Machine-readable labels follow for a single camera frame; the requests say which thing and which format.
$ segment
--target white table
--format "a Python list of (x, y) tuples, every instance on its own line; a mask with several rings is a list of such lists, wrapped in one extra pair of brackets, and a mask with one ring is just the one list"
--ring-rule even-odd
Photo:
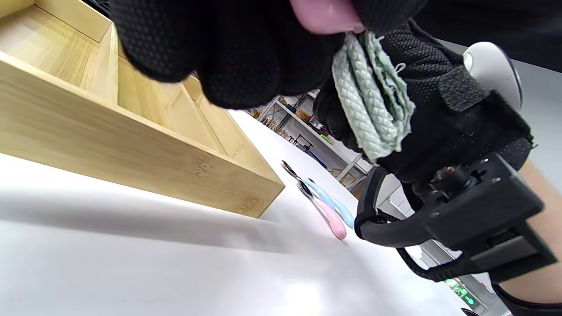
[(279, 165), (355, 212), (317, 162), (242, 112), (287, 188), (261, 219), (0, 156), (0, 310), (9, 316), (462, 316), (394, 249), (344, 242)]

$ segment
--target exit sign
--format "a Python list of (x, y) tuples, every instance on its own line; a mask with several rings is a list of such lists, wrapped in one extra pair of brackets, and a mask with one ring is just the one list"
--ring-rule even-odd
[(453, 292), (470, 307), (471, 310), (475, 310), (477, 307), (482, 305), (457, 280), (448, 279), (445, 280), (445, 284), (447, 284), (449, 288), (451, 288), (451, 290), (453, 290)]

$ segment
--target light green cord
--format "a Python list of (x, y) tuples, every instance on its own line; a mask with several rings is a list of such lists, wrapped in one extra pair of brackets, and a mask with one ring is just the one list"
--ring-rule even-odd
[[(365, 53), (355, 35), (346, 34), (345, 43), (332, 64), (343, 111), (357, 144), (372, 162), (401, 151), (400, 143), (410, 133), (415, 109), (408, 98), (406, 83), (380, 45), (381, 39), (371, 32), (365, 33)], [(382, 84), (382, 92), (375, 78)], [(389, 111), (381, 93), (390, 100)]]

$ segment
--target wooden drawer organizer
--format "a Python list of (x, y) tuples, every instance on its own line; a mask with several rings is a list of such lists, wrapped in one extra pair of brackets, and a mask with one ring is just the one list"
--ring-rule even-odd
[(0, 152), (252, 217), (284, 188), (195, 78), (137, 72), (80, 0), (0, 0)]

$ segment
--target black mesh glove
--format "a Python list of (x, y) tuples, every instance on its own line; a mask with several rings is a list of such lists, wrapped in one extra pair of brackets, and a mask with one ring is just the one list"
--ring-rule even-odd
[[(387, 34), (381, 44), (394, 65), (406, 64), (400, 77), (416, 110), (403, 151), (377, 163), (401, 182), (413, 183), (416, 193), (422, 193), (438, 169), (471, 164), (491, 151), (515, 169), (523, 165), (532, 147), (529, 126), (497, 93), (479, 88), (462, 65), (462, 56), (447, 50), (413, 21)], [(314, 113), (334, 138), (361, 151), (333, 79), (321, 88)]]
[[(384, 34), (425, 0), (353, 0), (364, 24)], [(162, 82), (197, 71), (214, 104), (246, 109), (305, 93), (329, 75), (343, 34), (314, 35), (289, 0), (112, 0), (111, 18), (133, 66)]]

